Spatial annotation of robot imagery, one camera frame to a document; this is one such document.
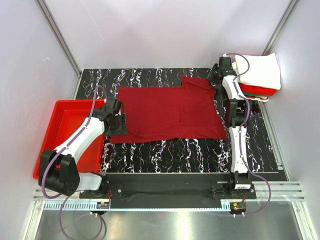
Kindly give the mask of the dark red t-shirt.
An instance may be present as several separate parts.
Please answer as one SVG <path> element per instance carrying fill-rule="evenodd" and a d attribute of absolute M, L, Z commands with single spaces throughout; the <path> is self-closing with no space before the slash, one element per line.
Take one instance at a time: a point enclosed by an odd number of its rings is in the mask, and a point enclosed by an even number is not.
<path fill-rule="evenodd" d="M 182 76 L 181 86 L 120 87 L 127 134 L 112 144 L 138 144 L 180 139 L 226 140 L 227 133 L 214 104 L 209 80 Z"/>

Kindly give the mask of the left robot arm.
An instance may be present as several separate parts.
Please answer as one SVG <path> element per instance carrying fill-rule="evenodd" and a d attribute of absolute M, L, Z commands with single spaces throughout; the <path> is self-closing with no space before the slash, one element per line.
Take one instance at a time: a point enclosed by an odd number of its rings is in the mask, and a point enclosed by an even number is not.
<path fill-rule="evenodd" d="M 81 173 L 77 164 L 87 148 L 100 136 L 113 137 L 127 134 L 124 103 L 108 98 L 104 105 L 91 107 L 80 127 L 55 149 L 46 149 L 40 156 L 38 184 L 42 194 L 51 199 L 47 190 L 70 197 L 75 192 L 90 191 L 103 198 L 108 186 L 102 175 L 93 172 Z"/>

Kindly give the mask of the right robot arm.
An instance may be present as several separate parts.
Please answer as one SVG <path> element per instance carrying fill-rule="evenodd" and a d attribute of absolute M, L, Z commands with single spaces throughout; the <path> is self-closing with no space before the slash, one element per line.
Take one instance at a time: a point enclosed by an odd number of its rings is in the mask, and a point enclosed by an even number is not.
<path fill-rule="evenodd" d="M 221 192 L 231 198 L 242 199 L 251 188 L 251 177 L 247 161 L 246 134 L 252 102 L 246 98 L 239 84 L 240 73 L 232 66 L 231 54 L 219 58 L 208 79 L 216 84 L 219 90 L 225 89 L 228 106 L 224 122 L 231 140 L 230 178 Z"/>

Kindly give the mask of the red folded t-shirt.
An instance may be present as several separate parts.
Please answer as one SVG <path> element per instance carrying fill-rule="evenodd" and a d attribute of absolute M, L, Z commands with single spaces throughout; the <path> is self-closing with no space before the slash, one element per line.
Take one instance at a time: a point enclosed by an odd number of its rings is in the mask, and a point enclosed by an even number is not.
<path fill-rule="evenodd" d="M 252 95 L 252 96 L 273 96 L 277 90 L 272 88 L 265 88 L 260 86 L 253 86 L 253 85 L 246 85 L 246 84 L 239 84 L 241 91 L 245 95 Z"/>

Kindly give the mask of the green folded t-shirt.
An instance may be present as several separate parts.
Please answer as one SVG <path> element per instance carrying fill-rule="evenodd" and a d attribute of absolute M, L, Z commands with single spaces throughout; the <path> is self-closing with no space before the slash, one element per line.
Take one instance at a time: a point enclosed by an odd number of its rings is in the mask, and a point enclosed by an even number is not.
<path fill-rule="evenodd" d="M 258 95 L 254 93 L 245 93 L 245 96 L 248 98 L 260 98 L 260 99 L 268 99 L 269 95 Z"/>

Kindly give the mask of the white folded t-shirt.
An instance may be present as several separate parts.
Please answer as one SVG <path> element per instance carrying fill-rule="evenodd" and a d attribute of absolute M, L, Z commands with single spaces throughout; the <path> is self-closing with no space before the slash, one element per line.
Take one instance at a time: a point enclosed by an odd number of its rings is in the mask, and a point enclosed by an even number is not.
<path fill-rule="evenodd" d="M 275 53 L 264 56 L 244 55 L 244 57 L 249 62 L 249 70 L 239 76 L 239 83 L 274 90 L 281 89 L 281 71 Z"/>

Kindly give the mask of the cream folded t-shirt bottom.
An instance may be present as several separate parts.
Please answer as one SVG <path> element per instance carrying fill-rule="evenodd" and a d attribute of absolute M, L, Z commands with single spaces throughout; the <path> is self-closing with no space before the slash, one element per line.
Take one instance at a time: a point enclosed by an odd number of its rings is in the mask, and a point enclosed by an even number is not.
<path fill-rule="evenodd" d="M 248 96 L 247 97 L 249 100 L 252 101 L 258 101 L 258 102 L 268 102 L 269 98 L 265 98 L 265 97 L 259 97 L 259 96 Z"/>

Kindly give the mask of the red plastic bin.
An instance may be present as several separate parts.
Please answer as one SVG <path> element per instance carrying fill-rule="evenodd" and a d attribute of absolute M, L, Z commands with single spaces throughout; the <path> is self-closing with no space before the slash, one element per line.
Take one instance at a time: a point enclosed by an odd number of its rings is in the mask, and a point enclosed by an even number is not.
<path fill-rule="evenodd" d="M 40 152 L 53 150 L 66 141 L 84 122 L 92 107 L 92 99 L 59 100 L 55 103 Z M 77 162 L 80 173 L 98 173 L 105 137 L 100 135 Z"/>

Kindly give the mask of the left connector board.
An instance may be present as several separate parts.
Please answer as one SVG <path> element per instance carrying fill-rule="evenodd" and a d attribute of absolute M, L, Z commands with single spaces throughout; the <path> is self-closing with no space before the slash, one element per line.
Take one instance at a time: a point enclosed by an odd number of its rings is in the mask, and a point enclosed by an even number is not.
<path fill-rule="evenodd" d="M 110 202 L 109 201 L 98 201 L 96 204 L 97 209 L 109 209 L 110 208 Z"/>

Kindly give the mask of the connector board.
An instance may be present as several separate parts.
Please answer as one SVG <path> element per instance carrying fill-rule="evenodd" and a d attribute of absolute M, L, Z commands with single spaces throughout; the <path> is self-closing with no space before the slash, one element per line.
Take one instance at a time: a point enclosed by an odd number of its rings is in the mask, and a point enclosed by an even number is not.
<path fill-rule="evenodd" d="M 109 209 L 110 208 L 110 202 L 109 201 L 98 201 L 96 204 L 97 209 Z"/>
<path fill-rule="evenodd" d="M 247 208 L 247 205 L 246 205 L 245 202 L 234 202 L 231 205 L 231 209 L 234 210 L 234 211 L 240 211 L 240 210 L 245 211 L 246 208 Z"/>

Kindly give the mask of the right connector board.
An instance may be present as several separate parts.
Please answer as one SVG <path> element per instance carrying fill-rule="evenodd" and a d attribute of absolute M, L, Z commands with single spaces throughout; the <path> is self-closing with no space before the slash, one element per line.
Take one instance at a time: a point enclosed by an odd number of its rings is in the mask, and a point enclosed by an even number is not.
<path fill-rule="evenodd" d="M 231 205 L 231 209 L 234 210 L 234 211 L 240 211 L 240 210 L 245 211 L 246 208 L 247 208 L 247 205 L 246 205 L 245 202 L 234 202 Z"/>

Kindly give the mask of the right aluminium frame post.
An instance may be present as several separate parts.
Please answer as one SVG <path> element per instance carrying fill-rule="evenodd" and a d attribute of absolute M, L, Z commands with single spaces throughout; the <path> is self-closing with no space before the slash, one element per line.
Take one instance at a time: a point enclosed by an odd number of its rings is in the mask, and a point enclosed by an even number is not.
<path fill-rule="evenodd" d="M 266 56 L 272 53 L 272 50 L 280 38 L 283 30 L 286 27 L 286 24 L 289 22 L 291 16 L 295 12 L 297 6 L 299 5 L 300 0 L 290 0 L 288 5 L 286 6 L 281 18 L 279 19 L 273 33 L 271 34 L 263 52 L 262 56 Z"/>

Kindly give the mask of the aluminium frame post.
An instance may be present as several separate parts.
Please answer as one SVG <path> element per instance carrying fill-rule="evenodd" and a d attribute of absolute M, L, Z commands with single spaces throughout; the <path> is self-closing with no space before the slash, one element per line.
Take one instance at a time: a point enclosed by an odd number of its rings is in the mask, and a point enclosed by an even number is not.
<path fill-rule="evenodd" d="M 286 6 L 281 18 L 279 19 L 273 33 L 271 34 L 263 52 L 262 56 L 266 56 L 272 53 L 272 50 L 280 38 L 283 30 L 286 27 L 286 24 L 289 22 L 291 16 L 295 12 L 297 6 L 299 5 L 300 0 L 290 0 L 288 5 Z"/>
<path fill-rule="evenodd" d="M 67 58 L 68 62 L 70 63 L 73 71 L 75 72 L 77 77 L 79 77 L 82 73 L 82 70 L 79 67 L 79 65 L 77 64 L 76 59 L 74 58 L 70 48 L 68 47 L 67 42 L 66 42 L 65 38 L 63 37 L 63 35 L 58 27 L 58 24 L 53 16 L 53 14 L 51 13 L 46 1 L 45 0 L 35 0 L 35 2 L 39 6 L 40 11 L 42 12 L 45 20 L 47 21 L 53 35 L 55 36 L 58 44 L 60 45 L 60 47 L 65 55 L 65 57 Z"/>

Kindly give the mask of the left aluminium frame post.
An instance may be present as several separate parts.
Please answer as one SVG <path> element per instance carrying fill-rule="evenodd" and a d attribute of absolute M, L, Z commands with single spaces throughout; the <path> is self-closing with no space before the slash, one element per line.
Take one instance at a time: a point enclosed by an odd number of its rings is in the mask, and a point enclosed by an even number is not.
<path fill-rule="evenodd" d="M 51 13 L 46 1 L 45 0 L 35 0 L 35 2 L 39 6 L 40 11 L 42 12 L 45 20 L 47 21 L 53 35 L 55 36 L 58 44 L 60 45 L 60 47 L 65 55 L 65 57 L 67 58 L 68 62 L 70 63 L 73 71 L 75 72 L 77 77 L 79 77 L 82 73 L 82 70 L 79 67 L 79 65 L 77 64 L 76 59 L 74 58 L 70 48 L 68 47 L 67 42 L 66 42 L 65 38 L 63 37 L 63 35 L 58 27 L 58 24 L 53 16 L 53 14 Z"/>

